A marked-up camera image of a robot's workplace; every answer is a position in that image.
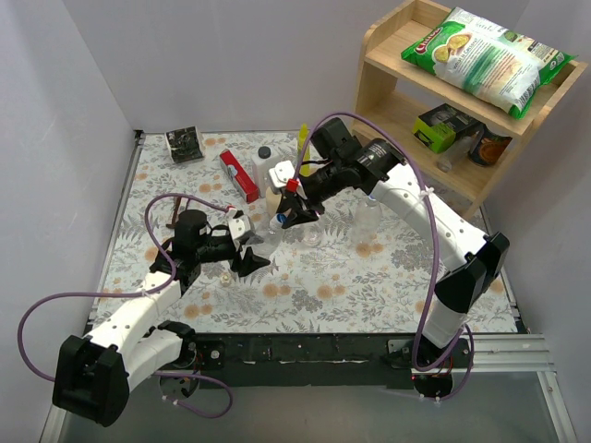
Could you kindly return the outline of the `clear plastic bottle large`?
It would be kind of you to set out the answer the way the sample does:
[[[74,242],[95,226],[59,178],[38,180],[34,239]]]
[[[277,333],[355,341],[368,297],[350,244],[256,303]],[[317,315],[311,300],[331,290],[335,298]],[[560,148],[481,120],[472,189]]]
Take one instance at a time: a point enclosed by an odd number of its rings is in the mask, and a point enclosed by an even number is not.
[[[382,217],[380,203],[373,196],[362,198],[357,207],[351,230],[351,243],[354,246],[370,243],[377,233]]]

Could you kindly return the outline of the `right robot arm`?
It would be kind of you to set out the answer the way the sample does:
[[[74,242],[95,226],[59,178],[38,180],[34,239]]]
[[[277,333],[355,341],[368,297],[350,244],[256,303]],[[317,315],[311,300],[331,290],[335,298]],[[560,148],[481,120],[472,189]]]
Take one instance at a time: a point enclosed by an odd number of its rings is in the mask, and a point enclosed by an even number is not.
[[[362,144],[345,125],[345,113],[323,117],[308,133],[302,150],[313,148],[321,167],[304,176],[304,153],[295,162],[269,171],[270,186],[280,194],[278,212],[284,228],[315,222],[323,204],[346,188],[364,192],[385,205],[432,247],[428,293],[411,348],[413,366],[429,371],[449,359],[476,300],[498,278],[510,241],[487,234],[459,216],[427,187],[412,156],[385,130],[354,114],[378,133]]]

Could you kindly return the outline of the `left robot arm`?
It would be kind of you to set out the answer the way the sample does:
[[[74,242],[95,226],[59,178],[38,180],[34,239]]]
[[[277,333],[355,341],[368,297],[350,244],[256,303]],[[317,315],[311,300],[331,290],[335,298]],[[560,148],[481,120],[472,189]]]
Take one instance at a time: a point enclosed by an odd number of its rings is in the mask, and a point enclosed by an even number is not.
[[[174,234],[139,289],[103,323],[61,345],[54,378],[54,406],[102,425],[124,411],[131,391],[163,367],[199,371],[204,361],[195,331],[157,320],[179,301],[204,264],[226,261],[240,277],[269,265],[256,255],[261,243],[251,219],[229,208],[226,222],[211,226],[201,210],[184,210]]]

